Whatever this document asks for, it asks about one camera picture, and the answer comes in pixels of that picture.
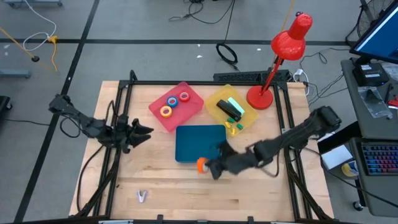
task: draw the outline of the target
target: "computer monitor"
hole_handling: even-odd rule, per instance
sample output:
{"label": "computer monitor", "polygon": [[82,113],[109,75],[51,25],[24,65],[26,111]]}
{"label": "computer monitor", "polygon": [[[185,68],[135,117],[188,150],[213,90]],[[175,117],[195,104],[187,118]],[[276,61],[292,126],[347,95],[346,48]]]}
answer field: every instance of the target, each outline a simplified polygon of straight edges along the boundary
{"label": "computer monitor", "polygon": [[398,63],[398,1],[395,0],[349,51],[370,59]]}

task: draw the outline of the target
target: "tape roll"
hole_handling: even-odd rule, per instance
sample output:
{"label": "tape roll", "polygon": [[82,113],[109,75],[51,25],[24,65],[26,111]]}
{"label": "tape roll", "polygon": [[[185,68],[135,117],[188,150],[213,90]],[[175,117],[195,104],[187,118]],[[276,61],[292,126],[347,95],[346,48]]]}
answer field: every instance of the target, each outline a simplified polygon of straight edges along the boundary
{"label": "tape roll", "polygon": [[172,108],[169,106],[163,106],[160,109],[160,115],[164,118],[169,118],[172,115]]}
{"label": "tape roll", "polygon": [[167,98],[167,105],[171,108],[176,107],[178,105],[178,99],[175,96],[170,96]]}
{"label": "tape roll", "polygon": [[182,102],[187,102],[191,96],[187,92],[182,92],[180,94],[180,100]]}
{"label": "tape roll", "polygon": [[206,174],[209,171],[209,167],[206,166],[207,158],[201,157],[197,160],[197,169],[199,174]]}

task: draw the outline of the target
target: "small metal clip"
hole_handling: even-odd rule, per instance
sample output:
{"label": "small metal clip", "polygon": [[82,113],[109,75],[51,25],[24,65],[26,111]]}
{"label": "small metal clip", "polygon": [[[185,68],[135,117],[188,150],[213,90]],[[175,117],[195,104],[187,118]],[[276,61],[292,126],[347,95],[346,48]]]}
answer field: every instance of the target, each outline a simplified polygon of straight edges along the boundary
{"label": "small metal clip", "polygon": [[137,191],[138,201],[139,203],[144,203],[145,197],[147,196],[147,191],[143,190],[141,194],[141,190]]}

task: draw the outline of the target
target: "white cable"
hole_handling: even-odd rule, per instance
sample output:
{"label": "white cable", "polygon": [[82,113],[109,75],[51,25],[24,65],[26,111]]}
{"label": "white cable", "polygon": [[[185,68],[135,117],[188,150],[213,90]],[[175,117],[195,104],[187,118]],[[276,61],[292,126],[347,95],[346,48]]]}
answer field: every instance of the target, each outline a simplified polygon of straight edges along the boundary
{"label": "white cable", "polygon": [[[306,82],[309,83],[310,80],[308,79],[308,75],[301,68],[297,69],[297,71],[294,73],[294,75],[293,75],[294,82],[299,82],[300,76],[302,74],[304,74]],[[305,93],[305,95],[308,96],[309,94],[310,94],[310,88],[307,86],[307,92]]]}
{"label": "white cable", "polygon": [[[42,19],[44,19],[44,20],[46,20],[46,21],[48,21],[48,22],[51,22],[51,23],[54,25],[54,31],[51,33],[51,35],[49,35],[49,34],[46,33],[46,32],[38,32],[38,33],[36,33],[36,34],[33,34],[33,35],[29,36],[28,38],[26,38],[26,39],[24,40],[24,42],[22,43],[23,48],[24,48],[25,50],[27,50],[27,51],[33,51],[33,50],[36,50],[36,49],[38,49],[39,47],[41,47],[50,37],[52,37],[52,36],[54,35],[55,31],[57,30],[57,25],[56,25],[53,21],[51,21],[51,20],[45,18],[44,16],[40,15],[39,13],[37,13],[37,12],[33,9],[33,7],[30,6],[30,4],[27,2],[27,0],[24,0],[24,1],[25,1],[25,3],[29,6],[30,10],[32,10],[32,12],[34,12],[36,15],[38,15],[38,16],[41,17]],[[33,37],[36,36],[36,35],[41,35],[41,34],[44,34],[44,35],[47,36],[47,38],[46,38],[41,44],[39,44],[37,47],[35,47],[35,48],[33,48],[33,49],[27,49],[27,48],[25,47],[25,44],[26,44],[26,42],[27,42],[29,39],[33,38]]]}

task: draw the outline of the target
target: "wooden tabletop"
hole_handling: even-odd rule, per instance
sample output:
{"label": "wooden tabletop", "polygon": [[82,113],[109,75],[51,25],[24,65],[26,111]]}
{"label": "wooden tabletop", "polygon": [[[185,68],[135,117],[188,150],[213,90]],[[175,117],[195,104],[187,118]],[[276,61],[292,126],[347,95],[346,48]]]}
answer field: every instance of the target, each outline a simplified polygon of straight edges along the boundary
{"label": "wooden tabletop", "polygon": [[[203,99],[213,94],[221,86],[191,86]],[[304,86],[301,83],[288,83],[295,124],[300,124],[309,115]],[[166,220],[247,220],[253,216],[256,221],[293,221],[292,203],[285,170],[283,153],[280,153],[280,173],[277,178],[269,177],[260,170],[248,169],[239,175],[224,172],[220,180],[213,180],[211,174],[198,174],[195,164],[180,164],[175,161],[175,132],[169,133],[149,111],[148,106],[159,96],[169,91],[171,85],[134,85],[129,107],[129,119],[139,118],[142,125],[152,127],[152,138],[121,156],[117,188],[114,194],[113,219],[156,219],[163,214]],[[246,96],[250,86],[234,86],[241,96]],[[105,117],[106,108],[114,100],[118,82],[103,82],[98,97],[95,118]],[[287,115],[280,91],[285,124]],[[232,147],[240,152],[245,146],[260,139],[270,139],[280,135],[275,102],[270,108],[259,113],[258,120],[236,137],[229,138]],[[216,121],[203,108],[188,120],[190,124],[216,124]],[[100,147],[89,139],[83,164]],[[317,149],[317,144],[310,141],[308,147]],[[307,189],[314,199],[333,216],[325,176],[320,166],[319,156],[302,151]],[[98,186],[103,163],[104,149],[87,166],[81,187],[81,206],[86,203]],[[274,173],[276,159],[266,166]],[[147,190],[144,203],[139,203],[137,190]],[[298,199],[302,197],[297,189]],[[108,190],[103,195],[101,213]],[[300,203],[300,212],[304,209]],[[70,214],[76,213],[76,193]]]}

